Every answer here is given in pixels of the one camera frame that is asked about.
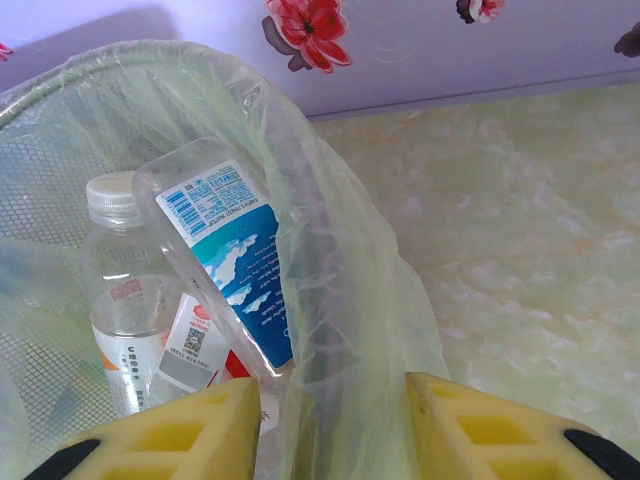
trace clear plastic bottle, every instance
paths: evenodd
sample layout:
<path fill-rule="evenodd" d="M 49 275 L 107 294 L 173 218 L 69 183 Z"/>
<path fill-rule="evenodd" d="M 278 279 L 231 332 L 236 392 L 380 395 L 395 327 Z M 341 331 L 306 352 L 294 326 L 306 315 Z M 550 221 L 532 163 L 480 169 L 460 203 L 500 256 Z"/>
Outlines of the clear plastic bottle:
<path fill-rule="evenodd" d="M 252 161 L 201 138 L 140 168 L 134 194 L 167 259 L 251 375 L 286 381 L 293 353 L 278 223 Z"/>
<path fill-rule="evenodd" d="M 150 406 L 151 378 L 185 290 L 138 215 L 133 174 L 87 184 L 96 227 L 82 255 L 91 324 L 119 417 Z"/>

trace red flower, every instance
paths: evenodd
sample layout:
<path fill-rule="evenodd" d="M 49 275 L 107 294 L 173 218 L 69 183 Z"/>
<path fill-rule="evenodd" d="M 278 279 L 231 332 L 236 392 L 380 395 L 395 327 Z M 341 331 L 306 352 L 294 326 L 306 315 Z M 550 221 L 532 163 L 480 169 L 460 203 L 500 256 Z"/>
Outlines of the red flower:
<path fill-rule="evenodd" d="M 505 0 L 482 0 L 479 9 L 480 23 L 489 23 L 498 16 L 498 13 L 504 7 Z"/>
<path fill-rule="evenodd" d="M 11 55 L 13 50 L 7 47 L 4 43 L 0 43 L 0 62 L 6 62 L 9 60 L 7 55 Z"/>
<path fill-rule="evenodd" d="M 351 65 L 351 57 L 334 42 L 347 31 L 339 0 L 268 0 L 267 8 L 282 38 L 309 65 L 327 73 L 333 63 Z"/>

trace translucent plastic bag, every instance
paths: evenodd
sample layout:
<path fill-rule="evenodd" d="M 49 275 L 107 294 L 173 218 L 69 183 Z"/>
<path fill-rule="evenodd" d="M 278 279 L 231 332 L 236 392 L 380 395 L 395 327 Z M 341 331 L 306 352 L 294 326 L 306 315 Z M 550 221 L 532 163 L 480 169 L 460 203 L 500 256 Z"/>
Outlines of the translucent plastic bag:
<path fill-rule="evenodd" d="M 12 92 L 0 125 L 0 201 L 11 206 L 0 212 L 0 255 L 16 259 L 4 272 L 10 288 L 0 307 L 10 314 L 0 328 L 66 372 L 67 387 L 25 401 L 30 418 L 47 412 L 32 420 L 38 455 L 73 433 L 52 418 L 76 420 L 73 430 L 113 415 L 76 276 L 77 248 L 91 228 L 84 185 L 215 135 L 254 159 L 280 223 L 296 361 L 281 477 L 412 478 L 403 373 L 446 376 L 435 318 L 360 182 L 282 93 L 206 47 L 127 43 Z M 34 255 L 47 262 L 29 269 Z M 64 288 L 54 294 L 58 278 Z M 47 380 L 32 377 L 30 385 Z M 271 470 L 257 475 L 273 478 Z"/>
<path fill-rule="evenodd" d="M 0 354 L 0 478 L 21 478 L 29 452 L 29 423 Z"/>

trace white bottle cap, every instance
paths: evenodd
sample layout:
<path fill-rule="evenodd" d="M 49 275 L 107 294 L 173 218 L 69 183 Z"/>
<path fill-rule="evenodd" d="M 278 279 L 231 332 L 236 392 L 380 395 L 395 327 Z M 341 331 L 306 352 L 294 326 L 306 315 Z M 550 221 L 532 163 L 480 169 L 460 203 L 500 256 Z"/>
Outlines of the white bottle cap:
<path fill-rule="evenodd" d="M 105 227 L 142 225 L 131 191 L 134 174 L 107 173 L 87 183 L 87 206 L 91 220 Z"/>

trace tiled floor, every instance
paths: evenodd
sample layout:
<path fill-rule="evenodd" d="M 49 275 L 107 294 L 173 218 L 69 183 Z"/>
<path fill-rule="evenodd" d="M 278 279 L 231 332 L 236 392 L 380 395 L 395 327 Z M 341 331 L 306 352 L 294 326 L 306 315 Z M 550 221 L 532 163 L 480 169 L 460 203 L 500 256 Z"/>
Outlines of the tiled floor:
<path fill-rule="evenodd" d="M 421 276 L 452 378 L 640 455 L 640 86 L 315 127 Z"/>

